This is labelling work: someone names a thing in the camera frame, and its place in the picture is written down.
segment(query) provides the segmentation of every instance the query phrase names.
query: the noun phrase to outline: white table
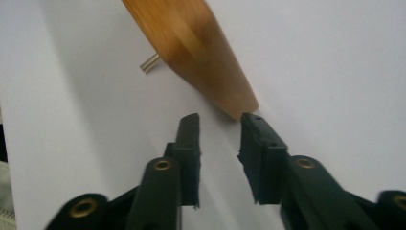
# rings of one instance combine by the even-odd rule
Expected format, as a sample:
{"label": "white table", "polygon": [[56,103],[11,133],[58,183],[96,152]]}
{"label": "white table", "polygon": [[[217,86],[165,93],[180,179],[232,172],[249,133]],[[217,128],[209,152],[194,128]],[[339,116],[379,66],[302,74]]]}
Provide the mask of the white table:
{"label": "white table", "polygon": [[[349,191],[406,191],[406,2],[209,0],[293,155],[321,161]],[[240,126],[164,64],[121,1],[0,2],[0,98],[20,230],[43,229],[69,199],[138,185],[201,118],[201,209],[184,229],[282,229],[254,204],[237,161]]]}

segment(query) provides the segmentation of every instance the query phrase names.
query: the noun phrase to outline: black plastic part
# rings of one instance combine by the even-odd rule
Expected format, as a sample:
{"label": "black plastic part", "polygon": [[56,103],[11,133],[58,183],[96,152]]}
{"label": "black plastic part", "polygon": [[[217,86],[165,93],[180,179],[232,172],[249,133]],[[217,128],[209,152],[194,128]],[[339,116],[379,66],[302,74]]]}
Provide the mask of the black plastic part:
{"label": "black plastic part", "polygon": [[137,194],[138,187],[108,202],[108,211],[105,214],[105,226],[111,230],[122,230],[127,223],[128,214]]}
{"label": "black plastic part", "polygon": [[378,229],[315,159],[292,156],[288,161],[288,171],[288,190],[310,229]]}
{"label": "black plastic part", "polygon": [[363,197],[360,197],[358,195],[354,195],[350,192],[347,192],[351,198],[358,204],[358,206],[364,211],[365,215],[367,215],[373,222],[380,228],[380,229],[385,229],[382,228],[382,217],[379,216],[377,209],[376,209],[376,204],[370,202],[369,200],[366,200]]}
{"label": "black plastic part", "polygon": [[0,161],[8,162],[3,125],[0,124]]}
{"label": "black plastic part", "polygon": [[406,193],[385,191],[379,195],[376,213],[382,229],[406,229]]}
{"label": "black plastic part", "polygon": [[287,145],[260,116],[244,113],[241,125],[238,159],[254,200],[259,204],[279,204],[284,190]]}
{"label": "black plastic part", "polygon": [[164,156],[174,158],[180,168],[182,206],[199,206],[200,147],[197,113],[180,120],[175,143],[168,143]]}
{"label": "black plastic part", "polygon": [[286,230],[307,230],[308,224],[293,195],[286,192],[281,204],[281,218]]}
{"label": "black plastic part", "polygon": [[[89,203],[94,205],[94,211],[81,217],[75,213],[89,209]],[[103,223],[103,218],[108,209],[107,199],[103,195],[80,195],[66,203],[53,221],[48,225],[48,230],[76,229],[76,230],[102,230],[108,229]]]}
{"label": "black plastic part", "polygon": [[171,157],[150,161],[138,187],[125,230],[180,229],[180,178]]}

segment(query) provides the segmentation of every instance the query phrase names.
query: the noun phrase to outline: wood grain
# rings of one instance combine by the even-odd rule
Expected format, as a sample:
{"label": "wood grain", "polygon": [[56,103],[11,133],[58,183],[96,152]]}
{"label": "wood grain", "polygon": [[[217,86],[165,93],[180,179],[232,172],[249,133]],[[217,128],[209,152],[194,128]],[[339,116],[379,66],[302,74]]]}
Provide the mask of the wood grain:
{"label": "wood grain", "polygon": [[214,14],[203,0],[124,0],[162,60],[239,121],[258,102]]}

